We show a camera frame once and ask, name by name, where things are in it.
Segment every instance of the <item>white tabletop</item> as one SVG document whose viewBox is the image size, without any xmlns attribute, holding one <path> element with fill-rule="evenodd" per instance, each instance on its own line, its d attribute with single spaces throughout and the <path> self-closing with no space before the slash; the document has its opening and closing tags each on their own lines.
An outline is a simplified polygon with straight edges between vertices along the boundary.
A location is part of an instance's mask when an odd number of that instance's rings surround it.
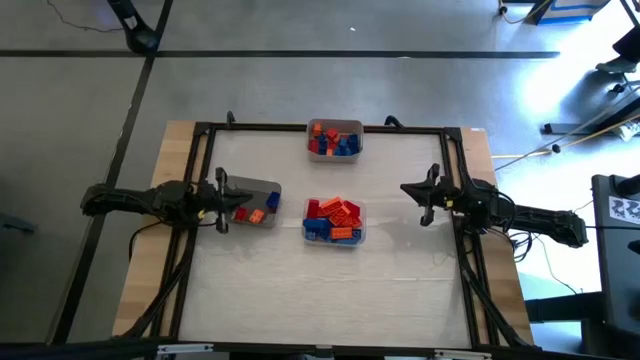
<svg viewBox="0 0 640 360">
<path fill-rule="evenodd" d="M 366 134 L 356 164 L 311 163 L 304 133 L 218 131 L 215 167 L 282 185 L 273 229 L 198 231 L 180 339 L 190 341 L 467 348 L 453 228 L 400 190 L 442 164 L 431 135 Z M 306 198 L 366 204 L 356 249 L 305 244 Z"/>
</svg>

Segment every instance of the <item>wire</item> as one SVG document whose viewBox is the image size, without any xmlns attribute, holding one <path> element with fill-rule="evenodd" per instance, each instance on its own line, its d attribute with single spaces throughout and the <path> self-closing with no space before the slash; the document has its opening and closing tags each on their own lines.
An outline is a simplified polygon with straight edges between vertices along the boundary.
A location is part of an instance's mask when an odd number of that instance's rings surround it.
<svg viewBox="0 0 640 360">
<path fill-rule="evenodd" d="M 133 256 L 133 242 L 135 241 L 136 235 L 158 224 L 162 224 L 162 221 L 157 221 L 157 222 L 154 222 L 153 224 L 145 225 L 133 232 L 133 234 L 131 235 L 131 238 L 129 239 L 129 261 L 131 261 L 131 257 Z"/>
<path fill-rule="evenodd" d="M 602 230 L 637 230 L 640 231 L 638 226 L 585 226 L 587 229 L 602 229 Z"/>
<path fill-rule="evenodd" d="M 538 241 L 540 241 L 540 244 L 542 244 L 542 250 L 544 250 L 544 258 L 545 260 L 547 260 L 547 267 L 549 268 L 549 274 L 551 274 L 551 277 L 554 278 L 557 282 L 559 282 L 560 284 L 564 285 L 567 287 L 567 289 L 571 290 L 571 292 L 574 295 L 578 295 L 578 293 L 573 290 L 573 288 L 571 286 L 569 286 L 567 283 L 561 281 L 560 279 L 558 279 L 554 274 L 553 274 L 553 270 L 551 270 L 551 263 L 549 262 L 549 256 L 547 254 L 547 246 L 544 244 L 544 241 L 538 239 Z"/>
<path fill-rule="evenodd" d="M 46 0 L 47 1 L 47 5 L 51 6 L 53 8 L 53 10 L 56 12 L 56 14 L 58 14 L 58 18 L 60 19 L 60 21 L 63 24 L 69 25 L 71 27 L 74 27 L 76 29 L 80 29 L 80 30 L 92 30 L 92 31 L 97 31 L 97 32 L 101 32 L 101 33 L 110 33 L 110 32 L 115 32 L 115 31 L 121 31 L 123 30 L 122 28 L 115 28 L 115 29 L 98 29 L 98 28 L 94 28 L 91 26 L 84 26 L 84 25 L 76 25 L 74 23 L 70 23 L 67 20 L 64 19 L 64 16 L 62 16 L 62 13 L 60 13 L 60 10 L 58 10 L 58 8 L 53 5 L 53 3 L 51 3 L 51 0 Z"/>
<path fill-rule="evenodd" d="M 506 15 L 506 11 L 503 13 L 502 11 L 500 11 L 500 14 L 502 15 L 502 18 L 504 19 L 504 21 L 508 22 L 509 24 L 517 24 L 520 22 L 523 22 L 525 20 L 527 20 L 528 18 L 532 17 L 533 15 L 535 15 L 536 13 L 538 13 L 538 11 L 540 11 L 543 7 L 545 7 L 548 3 L 550 3 L 551 0 L 545 0 L 542 4 L 540 4 L 540 6 L 538 6 L 537 9 L 531 11 L 527 16 L 523 17 L 520 20 L 509 20 L 507 18 Z M 505 8 L 504 3 L 502 2 L 502 0 L 498 0 L 498 4 L 500 6 L 500 10 L 502 10 L 502 8 Z"/>
<path fill-rule="evenodd" d="M 586 203 L 586 204 L 584 204 L 584 205 L 580 206 L 579 208 L 577 208 L 577 209 L 573 210 L 573 212 L 577 212 L 577 211 L 579 211 L 579 210 L 582 210 L 582 209 L 586 208 L 586 207 L 587 207 L 587 206 L 589 206 L 592 202 L 593 202 L 593 200 L 589 201 L 588 203 Z"/>
<path fill-rule="evenodd" d="M 624 101 L 625 99 L 627 99 L 628 97 L 630 97 L 631 95 L 633 95 L 636 91 L 638 91 L 638 89 L 640 89 L 640 86 L 635 87 L 635 88 L 633 89 L 633 91 L 631 91 L 629 94 L 627 94 L 624 98 L 620 99 L 620 102 Z M 564 135 L 560 136 L 559 138 L 557 138 L 557 139 L 555 139 L 555 140 L 553 140 L 553 141 L 550 141 L 550 142 L 548 142 L 547 144 L 545 144 L 545 145 L 543 145 L 543 146 L 541 146 L 541 147 L 539 147 L 539 148 L 537 148 L 537 149 L 535 149 L 535 150 L 533 150 L 533 151 L 530 151 L 530 152 L 528 152 L 528 153 L 526 153 L 526 154 L 524 154 L 524 155 L 515 155 L 515 156 L 516 156 L 516 159 L 514 159 L 514 160 L 512 160 L 512 161 L 510 161 L 510 162 L 508 162 L 508 163 L 506 163 L 506 164 L 504 164 L 504 165 L 502 165 L 502 166 L 497 167 L 497 168 L 495 169 L 495 171 L 498 171 L 498 170 L 500 170 L 500 169 L 504 169 L 504 168 L 506 168 L 507 166 L 510 166 L 510 165 L 512 165 L 512 164 L 514 164 L 514 163 L 516 163 L 516 162 L 518 162 L 518 161 L 520 161 L 520 160 L 522 160 L 522 159 L 524 159 L 524 158 L 529 157 L 529 156 L 535 156 L 534 154 L 536 154 L 536 153 L 540 152 L 541 150 L 544 150 L 545 154 L 551 154 L 551 153 L 552 153 L 552 151 L 545 150 L 545 149 L 547 149 L 549 146 L 551 146 L 551 145 L 553 145 L 553 144 L 557 143 L 558 141 L 560 141 L 560 140 L 562 140 L 562 139 L 565 139 L 565 138 L 567 138 L 567 137 L 569 137 L 569 136 L 573 135 L 574 133 L 576 133 L 576 132 L 578 132 L 578 131 L 580 131 L 580 130 L 582 130 L 582 129 L 586 128 L 586 127 L 587 127 L 587 126 L 589 126 L 589 125 L 591 125 L 593 122 L 595 122 L 596 120 L 598 120 L 602 115 L 604 115 L 604 114 L 606 114 L 607 112 L 609 112 L 609 111 L 613 108 L 613 106 L 614 106 L 614 105 L 610 105 L 610 106 L 608 106 L 608 107 L 607 107 L 607 108 L 605 108 L 604 110 L 600 111 L 600 113 L 598 113 L 596 116 L 594 116 L 593 118 L 591 118 L 589 121 L 587 121 L 587 122 L 583 123 L 582 125 L 580 125 L 580 126 L 576 127 L 575 129 L 573 129 L 573 130 L 569 131 L 568 133 L 566 133 L 566 134 L 564 134 Z M 622 125 L 622 124 L 624 124 L 624 123 L 626 123 L 626 122 L 633 121 L 633 120 L 638 119 L 638 118 L 640 118 L 640 114 L 635 115 L 635 116 L 632 116 L 632 117 L 627 118 L 627 119 L 624 119 L 624 120 L 620 121 L 619 123 L 617 123 L 617 124 L 615 124 L 615 125 L 611 125 L 611 126 L 607 127 L 606 129 L 600 130 L 600 131 L 598 131 L 598 132 L 596 132 L 596 133 L 593 133 L 593 134 L 591 134 L 591 135 L 589 135 L 589 136 L 586 136 L 586 137 L 584 137 L 584 138 L 578 139 L 578 140 L 576 140 L 576 141 L 574 141 L 574 142 L 571 142 L 571 143 L 569 143 L 569 144 L 563 145 L 563 146 L 561 146 L 561 148 L 576 145 L 576 144 L 578 144 L 578 143 L 580 143 L 580 142 L 582 142 L 582 141 L 586 141 L 586 140 L 591 139 L 591 138 L 593 138 L 593 137 L 595 137 L 595 136 L 598 136 L 598 135 L 600 135 L 600 134 L 602 134 L 602 133 L 604 133 L 604 132 L 606 132 L 606 131 L 609 131 L 609 130 L 613 129 L 613 128 L 614 128 L 614 127 L 616 127 L 616 126 L 620 126 L 620 125 Z"/>
</svg>

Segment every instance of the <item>plastic container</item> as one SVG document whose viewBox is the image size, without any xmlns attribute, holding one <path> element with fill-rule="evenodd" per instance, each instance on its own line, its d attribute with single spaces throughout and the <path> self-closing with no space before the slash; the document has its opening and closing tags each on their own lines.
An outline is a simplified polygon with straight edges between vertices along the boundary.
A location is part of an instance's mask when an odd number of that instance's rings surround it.
<svg viewBox="0 0 640 360">
<path fill-rule="evenodd" d="M 271 211 L 267 206 L 267 199 L 272 192 L 277 192 L 280 194 L 280 201 L 282 201 L 282 186 L 280 186 L 280 184 L 273 181 L 229 175 L 227 177 L 227 186 L 231 189 L 245 191 L 253 195 L 251 200 L 240 206 L 247 210 L 247 214 L 244 217 L 244 220 L 235 219 L 236 213 L 239 211 L 239 208 L 237 208 L 231 214 L 229 222 L 266 228 L 272 228 L 275 225 L 278 209 L 276 209 L 275 212 Z M 264 217 L 259 223 L 253 223 L 249 221 L 251 214 L 255 210 L 260 210 L 264 213 Z"/>
<path fill-rule="evenodd" d="M 309 150 L 309 140 L 313 139 L 313 126 L 315 124 L 322 125 L 322 131 L 334 128 L 341 134 L 358 134 L 358 153 L 349 156 L 327 156 L 316 154 Z M 337 119 L 313 119 L 307 125 L 307 138 L 305 139 L 305 148 L 309 154 L 309 160 L 314 162 L 331 162 L 331 163 L 354 163 L 360 157 L 363 149 L 364 127 L 358 120 L 337 120 Z"/>
<path fill-rule="evenodd" d="M 330 199 L 324 199 L 324 198 L 308 198 L 307 200 L 305 200 L 304 202 L 304 208 L 302 209 L 302 221 L 304 221 L 304 219 L 307 218 L 307 209 L 309 208 L 309 200 L 311 199 L 315 199 L 320 201 L 320 204 L 322 204 L 323 202 L 326 202 Z M 350 201 L 352 203 L 354 203 L 355 205 L 358 205 L 360 207 L 360 221 L 362 221 L 362 226 L 360 226 L 358 229 L 362 230 L 362 236 L 360 237 L 360 240 L 358 240 L 356 243 L 350 244 L 345 240 L 331 240 L 329 239 L 328 241 L 323 240 L 322 238 L 320 238 L 319 236 L 316 238 L 316 240 L 308 240 L 305 237 L 305 228 L 304 225 L 302 225 L 302 230 L 301 230 L 301 234 L 302 234 L 302 239 L 304 239 L 304 242 L 309 244 L 309 245 L 320 245 L 320 246 L 337 246 L 337 247 L 346 247 L 346 248 L 355 248 L 357 246 L 359 246 L 360 244 L 362 244 L 364 242 L 364 239 L 367 237 L 367 209 L 364 206 L 363 202 L 360 201 L 354 201 L 354 200 L 349 200 L 349 199 L 342 199 L 343 201 Z"/>
</svg>

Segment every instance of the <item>chair leg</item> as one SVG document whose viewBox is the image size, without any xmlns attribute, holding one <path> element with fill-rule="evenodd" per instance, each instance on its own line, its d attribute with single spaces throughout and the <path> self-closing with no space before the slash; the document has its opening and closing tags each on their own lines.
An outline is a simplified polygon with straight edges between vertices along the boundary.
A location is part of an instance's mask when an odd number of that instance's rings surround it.
<svg viewBox="0 0 640 360">
<path fill-rule="evenodd" d="M 15 216 L 0 213 L 0 229 L 18 229 L 32 233 L 36 231 L 36 226 Z"/>
</svg>

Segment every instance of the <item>red lego brick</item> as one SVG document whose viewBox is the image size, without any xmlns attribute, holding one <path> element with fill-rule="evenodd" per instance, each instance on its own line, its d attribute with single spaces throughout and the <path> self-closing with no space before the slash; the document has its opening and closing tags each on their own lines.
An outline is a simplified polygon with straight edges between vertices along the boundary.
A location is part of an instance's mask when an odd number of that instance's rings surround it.
<svg viewBox="0 0 640 360">
<path fill-rule="evenodd" d="M 313 153 L 318 153 L 318 140 L 316 139 L 311 139 L 309 140 L 309 151 L 313 152 Z"/>
<path fill-rule="evenodd" d="M 351 216 L 358 217 L 360 216 L 360 206 L 352 203 L 351 201 L 345 201 L 344 206 L 349 209 L 351 212 Z"/>
<path fill-rule="evenodd" d="M 236 209 L 236 214 L 233 216 L 233 220 L 236 221 L 244 221 L 244 218 L 247 217 L 247 209 L 242 206 L 238 206 Z"/>
<path fill-rule="evenodd" d="M 349 217 L 349 209 L 347 209 L 344 206 L 341 206 L 338 210 L 336 210 L 336 212 L 334 212 L 331 217 L 329 218 L 329 221 L 331 221 L 331 223 L 335 226 L 340 225 L 340 223 L 345 219 Z"/>
<path fill-rule="evenodd" d="M 346 218 L 344 218 L 344 220 L 342 220 L 340 224 L 338 224 L 338 226 L 351 227 L 353 226 L 352 224 L 353 224 L 353 218 L 351 216 L 347 216 Z"/>
<path fill-rule="evenodd" d="M 318 210 L 320 210 L 320 201 L 309 199 L 309 207 L 307 207 L 307 219 L 317 219 Z"/>
<path fill-rule="evenodd" d="M 327 132 L 325 133 L 325 135 L 327 135 L 327 138 L 328 138 L 329 140 L 333 141 L 333 142 L 336 142 L 336 141 L 338 141 L 338 139 L 339 139 L 339 133 L 338 133 L 338 130 L 333 129 L 333 128 L 331 128 L 331 129 L 327 130 Z"/>
</svg>

